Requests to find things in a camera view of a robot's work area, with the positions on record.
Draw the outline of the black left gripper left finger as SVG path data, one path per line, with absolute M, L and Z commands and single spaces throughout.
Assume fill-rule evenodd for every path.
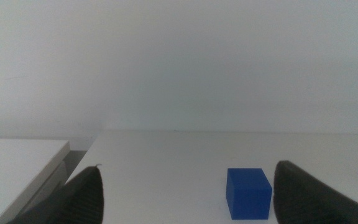
M 81 171 L 61 189 L 51 194 L 10 224 L 102 224 L 104 191 L 98 167 Z

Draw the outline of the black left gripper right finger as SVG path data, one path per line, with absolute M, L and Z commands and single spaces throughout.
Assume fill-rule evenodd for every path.
M 273 208 L 279 223 L 358 224 L 358 202 L 290 161 L 276 165 L 273 191 Z

